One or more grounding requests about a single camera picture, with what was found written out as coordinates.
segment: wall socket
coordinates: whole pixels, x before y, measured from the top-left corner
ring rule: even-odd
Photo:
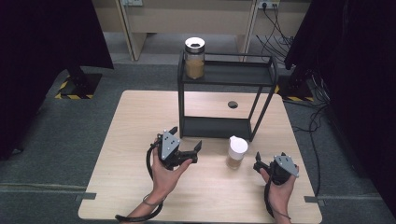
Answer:
[[[122,4],[130,7],[142,7],[143,0],[122,0]]]
[[[261,0],[260,3],[259,3],[259,8],[262,8],[262,4],[263,3],[267,4],[267,7],[265,9],[274,9],[275,5],[277,7],[279,7],[280,1],[276,1],[276,0],[275,1],[272,1],[272,0]]]

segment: shelf frame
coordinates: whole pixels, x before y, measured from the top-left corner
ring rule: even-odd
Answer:
[[[204,76],[197,79],[192,79],[187,77],[185,73],[184,54],[184,51],[180,52],[177,69],[180,138],[184,136],[230,138],[231,136],[235,135],[252,142],[262,122],[265,111],[270,104],[271,98],[276,90],[276,84],[278,81],[276,57],[274,55],[268,56],[244,53],[207,52],[205,56],[235,56],[237,58],[261,57],[266,58],[268,62],[248,63],[205,59]],[[257,87],[258,90],[249,115],[246,119],[196,117],[185,115],[185,84],[249,86]],[[270,91],[268,93],[267,99],[265,100],[256,125],[252,128],[251,119],[264,87],[270,87]]]

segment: black curtain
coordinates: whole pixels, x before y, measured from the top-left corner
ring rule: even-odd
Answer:
[[[306,79],[307,69],[320,71],[341,137],[394,216],[395,11],[390,0],[314,0],[286,59],[288,66],[296,64],[293,78]]]
[[[91,0],[0,1],[0,158],[70,66],[113,68]]]

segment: human hand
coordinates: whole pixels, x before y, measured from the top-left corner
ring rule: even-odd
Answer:
[[[260,174],[262,175],[262,178],[264,181],[268,184],[270,176],[268,173],[261,168],[260,169]],[[296,181],[296,176],[291,175],[289,179],[282,185],[275,185],[271,184],[270,190],[268,193],[268,201],[271,204],[271,207],[273,210],[276,212],[283,214],[283,215],[288,215],[288,204],[289,204],[289,199],[290,195],[293,192],[294,188],[294,182]]]
[[[152,151],[152,158],[153,190],[150,196],[162,200],[174,190],[177,181],[192,163],[192,159],[184,161],[176,170],[170,171],[163,167],[158,158],[158,148],[156,147]]]

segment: finger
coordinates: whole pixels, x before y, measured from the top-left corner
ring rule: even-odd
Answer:
[[[270,176],[268,175],[267,171],[264,170],[263,168],[260,168],[260,174],[262,175],[262,178],[264,179],[265,183],[268,183]]]
[[[297,165],[296,165],[296,169],[297,169],[297,174],[298,174],[298,171],[300,170],[300,168]],[[297,177],[295,175],[291,175],[287,182],[290,182],[291,184],[294,184],[296,179],[297,179]]]
[[[181,165],[176,170],[177,174],[182,175],[187,170],[187,168],[189,168],[190,164],[192,164],[192,159],[183,161],[183,163],[181,163]]]
[[[158,148],[155,147],[152,150],[152,162],[153,164],[157,164],[158,162],[160,162],[160,159],[158,158]]]

